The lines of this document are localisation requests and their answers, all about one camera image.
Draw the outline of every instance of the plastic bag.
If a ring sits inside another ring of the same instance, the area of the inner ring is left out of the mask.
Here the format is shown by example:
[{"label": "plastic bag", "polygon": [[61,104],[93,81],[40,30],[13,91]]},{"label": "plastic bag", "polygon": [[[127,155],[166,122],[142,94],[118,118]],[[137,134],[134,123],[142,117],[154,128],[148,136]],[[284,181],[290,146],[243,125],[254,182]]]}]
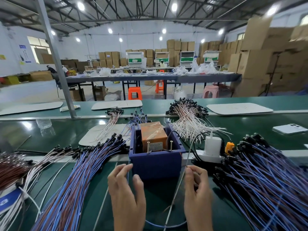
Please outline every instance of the plastic bag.
[{"label": "plastic bag", "polygon": [[102,77],[108,77],[111,75],[111,69],[110,68],[101,68],[101,70],[99,71],[99,75]]}]

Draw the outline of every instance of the orange stool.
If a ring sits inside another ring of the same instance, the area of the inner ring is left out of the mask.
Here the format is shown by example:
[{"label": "orange stool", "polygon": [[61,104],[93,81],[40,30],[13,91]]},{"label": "orange stool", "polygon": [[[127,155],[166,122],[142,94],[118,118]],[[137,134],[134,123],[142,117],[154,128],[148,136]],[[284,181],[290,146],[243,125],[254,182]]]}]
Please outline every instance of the orange stool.
[{"label": "orange stool", "polygon": [[[133,92],[136,92],[138,94],[137,98],[133,98]],[[142,100],[142,94],[140,87],[130,87],[128,89],[128,99],[129,100]]]},{"label": "orange stool", "polygon": [[160,80],[156,83],[156,89],[155,89],[155,93],[159,93],[159,91],[163,91],[164,90],[164,83],[163,86],[159,86]]}]

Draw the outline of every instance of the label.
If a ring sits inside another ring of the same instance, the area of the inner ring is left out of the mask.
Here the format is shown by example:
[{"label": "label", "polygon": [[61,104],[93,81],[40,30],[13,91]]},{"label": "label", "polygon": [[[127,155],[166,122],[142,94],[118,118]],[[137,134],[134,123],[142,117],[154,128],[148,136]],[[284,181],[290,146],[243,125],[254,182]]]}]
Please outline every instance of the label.
[{"label": "label", "polygon": [[149,144],[149,151],[161,151],[161,150],[163,150],[163,142]]}]

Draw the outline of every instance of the white wall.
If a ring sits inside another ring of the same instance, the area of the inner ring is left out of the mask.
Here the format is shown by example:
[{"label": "white wall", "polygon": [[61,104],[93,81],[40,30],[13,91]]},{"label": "white wall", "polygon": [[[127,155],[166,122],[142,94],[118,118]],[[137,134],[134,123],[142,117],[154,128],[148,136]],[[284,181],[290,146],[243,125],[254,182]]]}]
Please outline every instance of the white wall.
[{"label": "white wall", "polygon": [[[43,32],[23,27],[7,28],[0,22],[0,54],[6,57],[6,60],[0,60],[0,77],[47,69],[45,64],[36,63],[27,36],[46,39]],[[25,45],[30,62],[20,63],[21,49],[19,45]]]},{"label": "white wall", "polygon": [[161,49],[167,48],[168,39],[182,39],[182,41],[195,41],[195,50],[198,54],[199,43],[202,39],[206,41],[219,40],[217,31],[207,30],[201,27],[193,27],[173,23],[170,21],[130,21],[114,22],[99,27],[71,33],[69,37],[63,37],[61,59],[78,59],[86,61],[90,58],[98,58],[98,52],[120,51],[125,57],[126,49]]},{"label": "white wall", "polygon": [[[308,3],[294,7],[274,15],[271,27],[294,27],[300,23],[303,14],[308,14]],[[226,41],[237,40],[237,35],[245,32],[246,26],[233,30],[227,34]]]}]

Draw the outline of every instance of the smartphone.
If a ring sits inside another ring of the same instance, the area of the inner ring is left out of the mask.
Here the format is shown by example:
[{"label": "smartphone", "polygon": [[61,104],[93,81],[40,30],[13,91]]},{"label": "smartphone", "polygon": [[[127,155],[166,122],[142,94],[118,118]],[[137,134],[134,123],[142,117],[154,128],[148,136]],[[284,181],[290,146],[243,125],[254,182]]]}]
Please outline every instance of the smartphone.
[{"label": "smartphone", "polygon": [[308,131],[308,129],[299,126],[297,124],[288,124],[283,126],[274,126],[273,131],[283,133],[285,135],[291,135],[291,134],[306,132]]}]

